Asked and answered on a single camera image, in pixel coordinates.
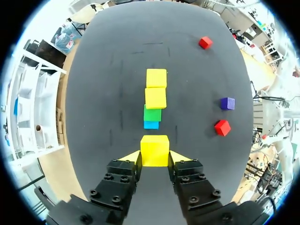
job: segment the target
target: black table surface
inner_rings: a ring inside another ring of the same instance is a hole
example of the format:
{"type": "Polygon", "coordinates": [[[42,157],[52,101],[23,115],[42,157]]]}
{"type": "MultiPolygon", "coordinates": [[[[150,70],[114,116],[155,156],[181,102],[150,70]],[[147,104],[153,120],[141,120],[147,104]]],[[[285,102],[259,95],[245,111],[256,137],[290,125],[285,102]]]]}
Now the black table surface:
{"type": "MultiPolygon", "coordinates": [[[[66,129],[83,192],[101,181],[106,165],[140,149],[143,135],[168,135],[170,149],[197,158],[221,202],[243,176],[252,138],[250,81],[223,20],[175,2],[137,2],[98,13],[77,48],[67,84],[66,129]],[[208,36],[213,46],[198,45],[208,36]],[[159,130],[143,129],[147,68],[165,68],[167,108],[159,130]],[[220,98],[235,98],[222,111],[220,98]],[[216,135],[228,120],[231,132],[216,135]]],[[[185,224],[167,167],[144,167],[125,225],[185,224]]]]}

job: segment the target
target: white cabinet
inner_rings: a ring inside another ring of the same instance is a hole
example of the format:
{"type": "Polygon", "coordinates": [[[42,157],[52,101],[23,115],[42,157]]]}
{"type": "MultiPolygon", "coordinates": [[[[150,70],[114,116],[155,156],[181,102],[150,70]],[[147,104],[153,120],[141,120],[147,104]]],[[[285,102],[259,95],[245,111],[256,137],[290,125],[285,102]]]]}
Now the white cabinet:
{"type": "Polygon", "coordinates": [[[25,165],[64,147],[57,137],[56,99],[60,76],[66,71],[25,50],[16,59],[7,98],[7,129],[11,163],[25,165]],[[18,73],[23,56],[38,65],[25,65],[18,73]]]}

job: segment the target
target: screw head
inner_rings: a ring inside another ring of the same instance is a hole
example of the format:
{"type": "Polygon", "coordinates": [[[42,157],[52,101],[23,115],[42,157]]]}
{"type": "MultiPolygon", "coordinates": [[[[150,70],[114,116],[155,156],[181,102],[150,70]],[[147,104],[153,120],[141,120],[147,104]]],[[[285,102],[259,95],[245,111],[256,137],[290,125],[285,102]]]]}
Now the screw head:
{"type": "Polygon", "coordinates": [[[205,179],[205,178],[206,178],[206,176],[205,176],[205,174],[204,174],[204,173],[200,173],[200,174],[199,174],[199,178],[203,180],[203,179],[205,179]]]}
{"type": "Polygon", "coordinates": [[[97,195],[98,195],[98,191],[96,191],[95,189],[90,190],[91,197],[96,197],[97,195]]]}
{"type": "Polygon", "coordinates": [[[197,196],[192,196],[188,199],[189,203],[197,203],[199,202],[199,198],[197,196]]]}
{"type": "Polygon", "coordinates": [[[112,176],[112,174],[111,173],[106,173],[105,175],[104,175],[104,179],[105,180],[112,180],[113,179],[113,176],[112,176]]]}
{"type": "Polygon", "coordinates": [[[121,176],[121,182],[127,183],[129,181],[128,176],[121,176]]]}
{"type": "Polygon", "coordinates": [[[226,223],[231,222],[231,221],[233,221],[233,216],[231,213],[226,212],[222,215],[222,220],[223,220],[223,222],[226,222],[226,223]]]}
{"type": "Polygon", "coordinates": [[[181,181],[184,182],[184,183],[186,183],[186,182],[189,181],[189,177],[184,176],[184,177],[181,178],[181,181]]]}
{"type": "Polygon", "coordinates": [[[119,204],[121,202],[121,198],[119,196],[112,197],[112,202],[115,204],[119,204]]]}
{"type": "Polygon", "coordinates": [[[85,225],[91,224],[93,222],[92,218],[89,215],[81,215],[79,217],[79,220],[85,225]]]}
{"type": "Polygon", "coordinates": [[[215,196],[215,197],[219,197],[221,195],[221,191],[218,190],[218,189],[215,189],[213,192],[212,192],[212,195],[215,196]]]}

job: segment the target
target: cube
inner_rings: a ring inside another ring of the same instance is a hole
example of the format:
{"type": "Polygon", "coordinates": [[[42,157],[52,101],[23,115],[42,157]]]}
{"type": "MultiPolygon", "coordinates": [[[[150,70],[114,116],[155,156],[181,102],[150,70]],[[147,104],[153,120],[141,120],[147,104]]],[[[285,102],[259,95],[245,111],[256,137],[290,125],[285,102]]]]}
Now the cube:
{"type": "Polygon", "coordinates": [[[235,99],[231,97],[225,97],[221,99],[221,109],[234,110],[235,99]]]}
{"type": "Polygon", "coordinates": [[[144,121],[144,129],[159,129],[159,122],[158,121],[144,121]]]}
{"type": "Polygon", "coordinates": [[[161,109],[146,109],[144,105],[144,121],[161,121],[161,109]]]}
{"type": "Polygon", "coordinates": [[[211,47],[212,45],[212,40],[210,40],[209,37],[205,36],[205,37],[202,37],[199,41],[199,45],[203,48],[203,49],[208,49],[211,47]]]}
{"type": "Polygon", "coordinates": [[[231,127],[229,125],[229,122],[226,120],[220,120],[216,125],[215,125],[215,130],[216,133],[220,136],[226,136],[229,131],[231,130],[231,127]]]}
{"type": "Polygon", "coordinates": [[[167,70],[166,69],[147,69],[146,88],[166,88],[167,70]]]}
{"type": "Polygon", "coordinates": [[[165,88],[145,89],[146,109],[164,109],[167,107],[165,88]]]}
{"type": "Polygon", "coordinates": [[[141,140],[143,166],[168,166],[169,139],[166,135],[145,135],[141,140]]]}

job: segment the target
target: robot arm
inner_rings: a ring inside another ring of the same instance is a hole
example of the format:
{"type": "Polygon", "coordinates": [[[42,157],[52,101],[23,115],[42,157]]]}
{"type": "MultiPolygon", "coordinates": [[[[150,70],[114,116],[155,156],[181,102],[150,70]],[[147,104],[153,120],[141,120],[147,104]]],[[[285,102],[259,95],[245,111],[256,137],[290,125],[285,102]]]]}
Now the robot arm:
{"type": "MultiPolygon", "coordinates": [[[[268,219],[269,216],[255,202],[245,202],[239,206],[232,202],[222,206],[219,201],[221,191],[206,179],[203,165],[197,159],[183,161],[178,156],[170,151],[168,170],[188,225],[218,225],[232,221],[236,225],[263,224],[268,219]]],[[[123,224],[141,170],[140,152],[135,161],[112,160],[107,165],[104,178],[90,191],[90,202],[71,195],[68,203],[61,201],[50,209],[47,224],[123,224]]]]}

